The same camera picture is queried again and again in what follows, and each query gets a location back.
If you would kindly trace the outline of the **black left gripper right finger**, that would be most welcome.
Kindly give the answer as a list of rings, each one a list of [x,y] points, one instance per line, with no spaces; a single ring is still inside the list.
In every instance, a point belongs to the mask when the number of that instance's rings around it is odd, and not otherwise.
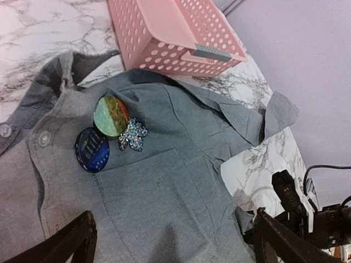
[[[280,224],[264,208],[257,210],[253,223],[254,253],[257,262],[341,262],[299,238]]]

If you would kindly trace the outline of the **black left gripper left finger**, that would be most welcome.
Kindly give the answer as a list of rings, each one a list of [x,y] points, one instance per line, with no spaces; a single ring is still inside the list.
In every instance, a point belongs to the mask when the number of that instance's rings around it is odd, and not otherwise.
[[[7,260],[14,262],[93,262],[97,246],[97,226],[89,210],[44,242]]]

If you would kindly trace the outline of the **grey button-up shirt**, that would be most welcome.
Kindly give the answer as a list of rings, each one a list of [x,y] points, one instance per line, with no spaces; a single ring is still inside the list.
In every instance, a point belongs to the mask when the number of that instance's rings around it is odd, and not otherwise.
[[[45,241],[82,212],[97,223],[95,262],[254,262],[220,166],[291,126],[298,108],[274,93],[264,111],[167,76],[131,70],[79,86],[114,52],[48,62],[1,124],[1,260]],[[113,95],[148,130],[141,152],[98,173],[77,160],[79,134]]]

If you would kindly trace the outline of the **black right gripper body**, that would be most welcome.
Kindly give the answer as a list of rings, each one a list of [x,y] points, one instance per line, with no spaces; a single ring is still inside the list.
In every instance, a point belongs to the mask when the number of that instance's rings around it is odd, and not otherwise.
[[[313,230],[309,232],[308,214],[303,205],[284,211],[274,219],[299,238],[319,249],[350,244],[350,207],[335,204],[313,212]]]

